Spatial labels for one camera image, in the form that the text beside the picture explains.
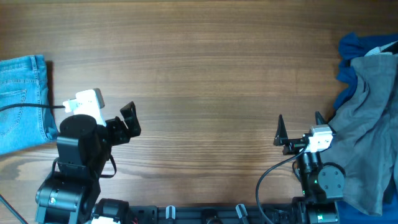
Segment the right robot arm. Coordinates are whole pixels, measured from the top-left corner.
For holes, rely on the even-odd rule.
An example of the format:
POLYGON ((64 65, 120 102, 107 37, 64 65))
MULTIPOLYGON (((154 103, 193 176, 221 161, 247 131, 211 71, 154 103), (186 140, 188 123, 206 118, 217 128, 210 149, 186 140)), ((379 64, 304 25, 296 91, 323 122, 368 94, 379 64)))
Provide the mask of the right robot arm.
POLYGON ((282 115, 278 118, 274 145, 284 147, 283 155, 294 157, 303 192, 292 199, 290 217, 294 223, 339 223, 336 202, 343 199, 345 171, 321 159, 321 153, 331 148, 336 132, 319 112, 315 121, 308 133, 291 139, 282 115))

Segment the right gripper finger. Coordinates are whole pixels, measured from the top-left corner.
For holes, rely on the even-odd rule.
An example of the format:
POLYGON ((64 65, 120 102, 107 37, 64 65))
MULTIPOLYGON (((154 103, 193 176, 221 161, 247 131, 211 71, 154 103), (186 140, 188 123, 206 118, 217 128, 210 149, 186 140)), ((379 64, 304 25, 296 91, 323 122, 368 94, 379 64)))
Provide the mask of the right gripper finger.
POLYGON ((277 125, 277 131, 275 133, 275 138, 273 145, 275 146, 284 146, 289 143, 289 138, 287 135, 287 130, 285 128, 285 123, 283 116, 280 114, 278 117, 278 125, 277 125))
POLYGON ((324 119, 324 117, 319 111, 315 112, 315 122, 317 126, 328 124, 328 122, 324 119))

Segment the light blue denim jeans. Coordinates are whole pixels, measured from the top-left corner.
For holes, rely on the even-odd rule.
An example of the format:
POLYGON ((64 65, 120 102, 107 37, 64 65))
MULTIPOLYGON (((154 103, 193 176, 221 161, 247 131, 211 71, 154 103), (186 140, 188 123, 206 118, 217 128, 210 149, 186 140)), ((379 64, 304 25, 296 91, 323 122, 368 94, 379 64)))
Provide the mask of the light blue denim jeans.
POLYGON ((1 154, 56 140, 58 130, 49 104, 47 66, 43 55, 1 61, 1 154))

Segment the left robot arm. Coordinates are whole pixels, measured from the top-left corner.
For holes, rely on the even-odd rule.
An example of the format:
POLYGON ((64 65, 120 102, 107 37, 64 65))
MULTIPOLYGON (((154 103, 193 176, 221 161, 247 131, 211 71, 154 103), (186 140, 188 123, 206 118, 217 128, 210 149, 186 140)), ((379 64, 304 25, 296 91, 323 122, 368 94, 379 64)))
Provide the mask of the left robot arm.
POLYGON ((100 178, 113 146, 127 144, 141 133, 136 106, 128 103, 122 116, 98 124, 94 117, 76 114, 64 119, 57 138, 58 157, 39 187, 35 201, 37 223, 86 223, 101 192, 100 178))

